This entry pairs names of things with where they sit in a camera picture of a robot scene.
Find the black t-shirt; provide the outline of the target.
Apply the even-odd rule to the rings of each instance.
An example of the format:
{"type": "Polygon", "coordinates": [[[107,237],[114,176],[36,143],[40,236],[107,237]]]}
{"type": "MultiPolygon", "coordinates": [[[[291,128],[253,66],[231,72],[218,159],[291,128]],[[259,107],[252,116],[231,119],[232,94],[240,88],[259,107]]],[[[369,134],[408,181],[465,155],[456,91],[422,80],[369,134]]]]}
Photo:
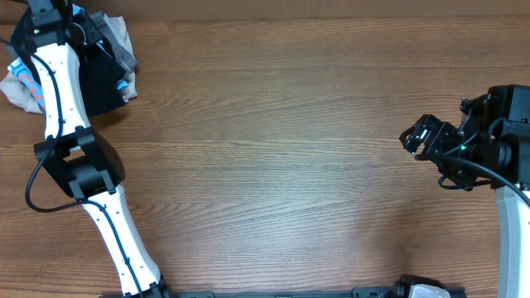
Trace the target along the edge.
{"type": "MultiPolygon", "coordinates": [[[[35,64],[31,56],[41,46],[50,44],[62,44],[63,19],[62,14],[65,7],[55,5],[52,9],[43,9],[35,12],[28,8],[17,23],[12,35],[11,43],[17,48],[15,52],[22,59],[36,81],[40,82],[35,64]]],[[[79,84],[83,97],[83,88],[88,83],[101,83],[104,91],[109,91],[118,97],[115,91],[116,81],[124,76],[124,68],[116,61],[111,45],[104,37],[101,42],[103,53],[97,56],[79,56],[79,84]]]]}

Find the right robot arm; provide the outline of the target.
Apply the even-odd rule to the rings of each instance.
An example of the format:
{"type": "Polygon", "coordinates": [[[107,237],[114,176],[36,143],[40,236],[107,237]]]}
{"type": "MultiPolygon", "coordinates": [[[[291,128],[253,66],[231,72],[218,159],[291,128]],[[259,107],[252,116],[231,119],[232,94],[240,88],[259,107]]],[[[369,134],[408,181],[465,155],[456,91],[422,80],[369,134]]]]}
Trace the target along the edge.
{"type": "Polygon", "coordinates": [[[399,137],[418,161],[431,161],[451,190],[494,190],[499,215],[497,295],[529,295],[529,88],[493,86],[462,99],[460,126],[422,115],[399,137]]]}

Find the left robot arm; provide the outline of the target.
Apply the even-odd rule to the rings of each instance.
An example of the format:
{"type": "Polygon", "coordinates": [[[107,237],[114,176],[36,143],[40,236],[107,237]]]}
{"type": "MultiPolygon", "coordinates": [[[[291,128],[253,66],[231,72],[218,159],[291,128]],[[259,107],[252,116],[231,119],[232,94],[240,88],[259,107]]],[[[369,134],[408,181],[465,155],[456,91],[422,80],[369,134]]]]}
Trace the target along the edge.
{"type": "Polygon", "coordinates": [[[37,75],[46,115],[45,140],[34,146],[45,169],[94,221],[118,272],[124,297],[170,297],[128,210],[125,171],[116,150],[90,125],[85,105],[116,95],[123,68],[90,17],[69,1],[31,1],[19,24],[17,52],[37,75]]]}

